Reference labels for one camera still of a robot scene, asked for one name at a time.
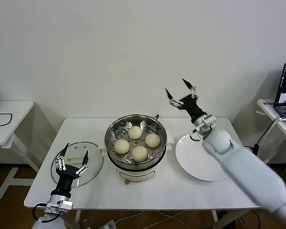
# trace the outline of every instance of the pot handle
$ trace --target pot handle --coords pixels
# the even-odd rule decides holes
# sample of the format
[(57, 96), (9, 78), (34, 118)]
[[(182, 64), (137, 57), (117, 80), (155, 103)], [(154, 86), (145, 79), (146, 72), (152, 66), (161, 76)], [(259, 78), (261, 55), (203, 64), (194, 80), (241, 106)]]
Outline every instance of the pot handle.
[(98, 148), (99, 148), (99, 150), (101, 150), (103, 157), (107, 156), (107, 149), (106, 149), (106, 145), (105, 145), (105, 141), (104, 141), (104, 136), (102, 136), (100, 138)]
[(174, 144), (174, 138), (170, 132), (166, 131), (166, 145), (167, 145), (166, 149), (171, 150), (172, 149), (171, 144)]

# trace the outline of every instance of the black cable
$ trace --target black cable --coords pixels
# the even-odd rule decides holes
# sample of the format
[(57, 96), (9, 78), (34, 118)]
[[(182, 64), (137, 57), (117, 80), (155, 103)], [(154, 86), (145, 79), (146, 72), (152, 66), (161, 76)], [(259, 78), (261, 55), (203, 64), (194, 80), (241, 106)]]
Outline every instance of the black cable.
[(194, 142), (200, 142), (200, 139), (193, 139), (191, 135), (190, 135), (190, 139)]
[[(210, 127), (210, 130), (203, 139), (206, 139), (206, 137), (208, 137), (210, 135), (210, 133), (212, 131), (212, 127), (211, 126), (209, 126), (209, 127)], [(190, 139), (194, 142), (200, 142), (200, 139), (193, 139), (191, 135), (190, 135)]]
[(45, 207), (45, 206), (47, 206), (47, 204), (45, 204), (45, 203), (39, 203), (39, 204), (36, 204), (36, 206), (33, 208), (33, 217), (34, 217), (34, 219), (36, 220), (36, 221), (38, 221), (38, 218), (36, 217), (36, 215), (35, 215), (35, 210), (36, 210), (36, 208), (37, 207)]
[(253, 150), (253, 147), (252, 146), (244, 146), (245, 148), (247, 147), (247, 148), (250, 148), (250, 149), (252, 149)]
[[(45, 203), (39, 203), (39, 204), (36, 204), (36, 206), (33, 208), (33, 217), (36, 221), (38, 221), (38, 218), (35, 215), (36, 208), (37, 207), (46, 207), (46, 206), (47, 206), (47, 204), (45, 204)], [(49, 220), (42, 220), (41, 223), (50, 223), (50, 222), (56, 220), (60, 215), (61, 215), (61, 212), (59, 212), (54, 218), (51, 218)]]
[(254, 210), (252, 210), (252, 212), (257, 216), (257, 218), (258, 218), (258, 227), (257, 227), (257, 229), (260, 229), (260, 227), (261, 227), (261, 219), (260, 219), (260, 217), (258, 216), (258, 214), (254, 211)]
[(271, 125), (276, 121), (276, 118), (271, 122), (271, 124), (268, 126), (268, 128), (266, 129), (266, 131), (263, 133), (263, 135), (259, 138), (259, 140), (257, 141), (256, 145), (258, 145), (258, 143), (262, 140), (262, 138), (265, 136), (265, 134), (267, 133), (267, 131), (270, 129)]
[(8, 124), (10, 124), (10, 122), (11, 122), (11, 120), (12, 120), (12, 113), (1, 113), (0, 115), (10, 115), (10, 120), (9, 120), (9, 122), (7, 122), (7, 123), (5, 123), (5, 124), (2, 124), (2, 125), (0, 125), (0, 126), (4, 126), (4, 125), (8, 125)]

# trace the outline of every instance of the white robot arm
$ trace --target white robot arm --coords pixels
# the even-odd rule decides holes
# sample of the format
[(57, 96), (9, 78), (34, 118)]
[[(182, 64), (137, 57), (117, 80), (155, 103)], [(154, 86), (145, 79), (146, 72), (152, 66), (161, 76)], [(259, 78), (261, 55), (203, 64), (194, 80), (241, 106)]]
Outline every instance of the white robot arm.
[(166, 90), (170, 104), (186, 110), (202, 146), (221, 165), (229, 177), (258, 205), (286, 224), (286, 186), (282, 178), (248, 149), (235, 142), (225, 131), (216, 128), (215, 118), (197, 105), (195, 87), (183, 80), (191, 94), (174, 100)]

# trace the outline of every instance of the steamed bun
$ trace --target steamed bun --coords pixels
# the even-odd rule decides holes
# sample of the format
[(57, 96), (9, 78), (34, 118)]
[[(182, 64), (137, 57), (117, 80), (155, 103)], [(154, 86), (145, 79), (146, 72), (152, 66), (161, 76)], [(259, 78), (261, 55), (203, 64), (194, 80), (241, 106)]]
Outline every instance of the steamed bun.
[(129, 143), (124, 139), (117, 140), (114, 144), (114, 150), (117, 154), (125, 154), (129, 148)]
[(143, 162), (147, 159), (147, 149), (144, 146), (137, 146), (132, 150), (132, 157), (136, 162)]
[(128, 136), (132, 139), (138, 139), (142, 136), (142, 129), (139, 126), (132, 126), (128, 130)]
[(149, 134), (145, 138), (145, 143), (151, 148), (157, 147), (160, 144), (160, 137), (154, 133)]

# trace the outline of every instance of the white wall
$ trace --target white wall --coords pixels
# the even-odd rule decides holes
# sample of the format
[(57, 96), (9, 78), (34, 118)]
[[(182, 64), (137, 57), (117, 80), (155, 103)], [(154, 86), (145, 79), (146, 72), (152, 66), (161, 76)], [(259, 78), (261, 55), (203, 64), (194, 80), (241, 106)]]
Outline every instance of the white wall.
[(286, 62), (286, 0), (0, 0), (0, 99), (66, 117), (186, 116), (181, 78), (243, 138)]

